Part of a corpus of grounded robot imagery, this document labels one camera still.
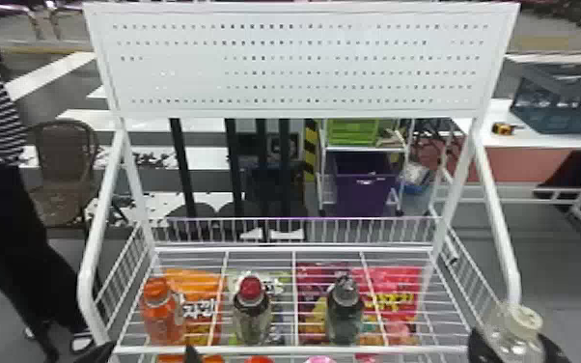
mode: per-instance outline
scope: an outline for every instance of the green basket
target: green basket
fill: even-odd
[[[327,120],[326,134],[330,145],[372,146],[378,137],[378,120]]]

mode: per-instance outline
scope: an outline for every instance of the yellow and black striped pole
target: yellow and black striped pole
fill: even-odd
[[[316,180],[318,162],[318,123],[313,119],[304,120],[304,181]]]

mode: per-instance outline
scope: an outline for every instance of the dark green bottle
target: dark green bottle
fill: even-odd
[[[345,346],[356,343],[363,326],[364,309],[358,284],[348,275],[339,277],[326,297],[324,331],[329,341]]]

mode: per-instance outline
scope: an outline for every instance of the pegboard panel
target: pegboard panel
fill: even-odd
[[[187,117],[476,116],[517,5],[86,4],[111,108]]]

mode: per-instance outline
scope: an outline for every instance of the black metal pole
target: black metal pole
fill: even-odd
[[[257,119],[257,155],[259,157],[260,198],[262,216],[268,217],[268,143],[265,132],[265,119]]]
[[[281,154],[280,177],[282,179],[282,216],[289,217],[291,197],[291,172],[289,167],[289,119],[279,120],[279,148]]]
[[[232,199],[237,217],[243,216],[241,200],[241,170],[238,166],[238,139],[236,137],[235,119],[225,119],[225,132],[228,138],[228,159],[230,160],[230,178],[232,178]]]
[[[184,205],[187,208],[187,217],[196,217],[196,202],[194,201],[193,187],[191,186],[191,175],[189,174],[189,165],[187,164],[187,152],[184,150],[184,134],[180,119],[169,119],[169,127],[174,138],[174,149],[176,150],[176,160],[178,161],[178,172],[180,174],[180,183],[184,193]]]

